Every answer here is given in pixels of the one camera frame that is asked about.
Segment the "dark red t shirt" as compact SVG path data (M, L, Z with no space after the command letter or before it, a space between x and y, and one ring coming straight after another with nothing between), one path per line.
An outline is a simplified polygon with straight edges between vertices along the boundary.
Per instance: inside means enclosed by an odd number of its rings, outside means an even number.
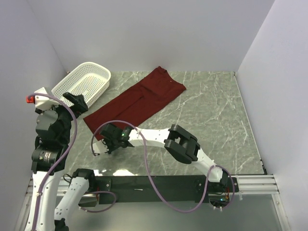
M173 80L167 70L157 67L138 83L84 118L91 130L105 122L122 120L139 126L180 96L186 87Z

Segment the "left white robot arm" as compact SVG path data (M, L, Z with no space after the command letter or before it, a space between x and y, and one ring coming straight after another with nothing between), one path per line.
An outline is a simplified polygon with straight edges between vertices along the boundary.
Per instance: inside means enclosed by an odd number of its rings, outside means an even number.
M91 169L77 169L69 182L69 188L59 204L56 204L60 180L65 162L75 141L70 137L71 128L77 127L76 119L88 110L83 95L63 94L72 103L68 107L53 96L49 109L36 108L35 149L32 153L33 192L27 231L67 231L69 216L86 193L97 189Z

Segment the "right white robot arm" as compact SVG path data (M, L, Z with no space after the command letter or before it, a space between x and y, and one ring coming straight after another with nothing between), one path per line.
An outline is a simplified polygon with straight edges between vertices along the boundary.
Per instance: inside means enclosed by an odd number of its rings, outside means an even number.
M138 147L146 145L165 148L172 157L180 163L191 164L204 175L210 167L214 167L209 174L209 182L213 190L222 192L228 186L228 174L217 167L215 162L202 150L198 139L179 125L172 125L165 129L143 129L127 126L124 129L114 124L107 124L100 130L101 141L93 144L98 154L111 154L119 148Z

